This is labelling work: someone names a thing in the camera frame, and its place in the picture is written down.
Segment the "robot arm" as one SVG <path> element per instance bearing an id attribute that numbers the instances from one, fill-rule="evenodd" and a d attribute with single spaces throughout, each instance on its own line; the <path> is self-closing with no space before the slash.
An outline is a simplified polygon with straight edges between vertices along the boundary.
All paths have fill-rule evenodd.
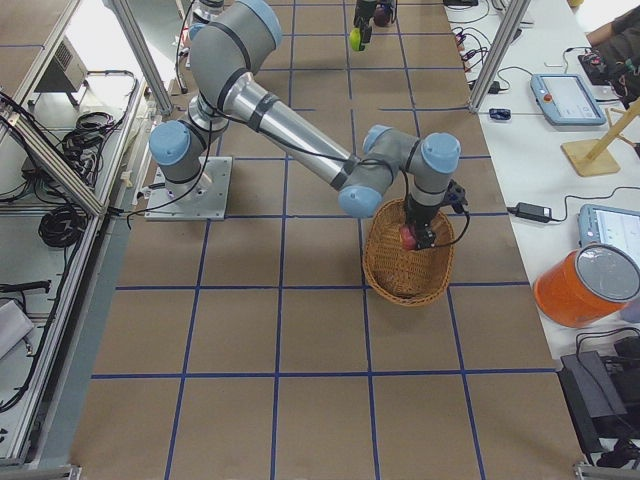
<path id="1" fill-rule="evenodd" d="M 407 250 L 441 248 L 434 221 L 439 210 L 465 210 L 452 176 L 461 153 L 447 133 L 419 138 L 385 125 L 370 128 L 358 158 L 287 106 L 256 80 L 282 41 L 279 20 L 264 1 L 236 1 L 191 30 L 191 73 L 198 88 L 186 113 L 157 126 L 151 154 L 170 185 L 192 188 L 204 172 L 201 156 L 232 121 L 267 137 L 338 193 L 341 209 L 370 218 L 397 174 L 411 175 L 401 229 Z"/>
<path id="2" fill-rule="evenodd" d="M 274 42 L 279 45 L 282 30 L 279 20 L 265 1 L 241 1 L 249 7 L 266 25 Z M 212 24 L 223 13 L 224 1 L 193 1 L 191 29 Z M 354 10 L 353 28 L 349 33 L 349 42 L 354 51 L 363 51 L 370 43 L 373 21 L 379 27 L 386 27 L 396 20 L 396 6 L 393 1 L 357 1 Z"/>

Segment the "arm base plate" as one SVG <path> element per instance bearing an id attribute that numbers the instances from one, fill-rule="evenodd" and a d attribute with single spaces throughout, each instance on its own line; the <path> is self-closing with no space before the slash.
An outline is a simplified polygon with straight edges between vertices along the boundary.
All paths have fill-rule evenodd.
<path id="1" fill-rule="evenodd" d="M 146 220 L 224 220 L 233 158 L 201 156 L 199 160 L 204 172 L 185 184 L 167 181 L 161 168 L 156 169 L 155 182 L 162 183 L 162 186 L 149 193 L 144 212 Z"/>

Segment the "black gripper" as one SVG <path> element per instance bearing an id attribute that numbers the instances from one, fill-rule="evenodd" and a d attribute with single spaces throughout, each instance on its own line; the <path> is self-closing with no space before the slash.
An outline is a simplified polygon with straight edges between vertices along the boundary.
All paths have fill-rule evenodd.
<path id="1" fill-rule="evenodd" d="M 361 45 L 365 46 L 370 43 L 372 28 L 369 24 L 376 10 L 376 0 L 357 0 L 354 10 L 353 27 L 360 29 Z"/>
<path id="2" fill-rule="evenodd" d="M 409 194 L 405 200 L 404 227 L 410 235 L 415 235 L 417 250 L 434 247 L 436 233 L 431 228 L 431 222 L 436 218 L 441 206 L 441 203 L 422 204 L 412 194 Z"/>

